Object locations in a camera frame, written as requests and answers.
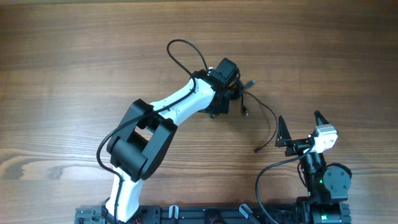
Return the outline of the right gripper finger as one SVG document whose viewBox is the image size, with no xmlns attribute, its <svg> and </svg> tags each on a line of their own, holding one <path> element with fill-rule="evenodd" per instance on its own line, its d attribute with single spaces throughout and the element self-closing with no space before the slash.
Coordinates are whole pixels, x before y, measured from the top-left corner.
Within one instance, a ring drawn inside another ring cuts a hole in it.
<svg viewBox="0 0 398 224">
<path fill-rule="evenodd" d="M 275 147 L 287 147 L 292 144 L 292 138 L 282 115 L 278 118 L 277 137 Z"/>
<path fill-rule="evenodd" d="M 316 110 L 314 112 L 314 115 L 317 126 L 329 124 L 329 122 L 325 119 L 325 117 L 321 114 L 319 110 Z"/>
</svg>

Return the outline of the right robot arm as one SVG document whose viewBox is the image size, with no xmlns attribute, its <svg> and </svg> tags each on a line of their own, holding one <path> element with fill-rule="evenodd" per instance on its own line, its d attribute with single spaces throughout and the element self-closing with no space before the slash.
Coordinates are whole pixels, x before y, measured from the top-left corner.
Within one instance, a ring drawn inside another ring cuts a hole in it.
<svg viewBox="0 0 398 224">
<path fill-rule="evenodd" d="M 296 199 L 294 223 L 351 223 L 348 190 L 351 170 L 339 163 L 328 164 L 323 153 L 333 148 L 338 131 L 319 111 L 314 112 L 316 126 L 307 138 L 293 140 L 282 116 L 279 117 L 275 146 L 285 147 L 285 155 L 298 156 L 302 182 L 308 196 Z"/>
</svg>

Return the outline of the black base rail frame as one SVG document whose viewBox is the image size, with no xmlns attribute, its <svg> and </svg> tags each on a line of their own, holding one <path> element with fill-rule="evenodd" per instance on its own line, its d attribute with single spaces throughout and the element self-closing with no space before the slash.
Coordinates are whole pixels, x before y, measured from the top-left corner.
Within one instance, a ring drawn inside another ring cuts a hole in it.
<svg viewBox="0 0 398 224">
<path fill-rule="evenodd" d="M 305 202 L 273 204 L 261 208 L 242 204 L 239 207 L 169 207 L 140 206 L 127 224 L 211 224 L 211 223 L 318 223 L 351 224 L 348 204 L 309 205 Z"/>
</svg>

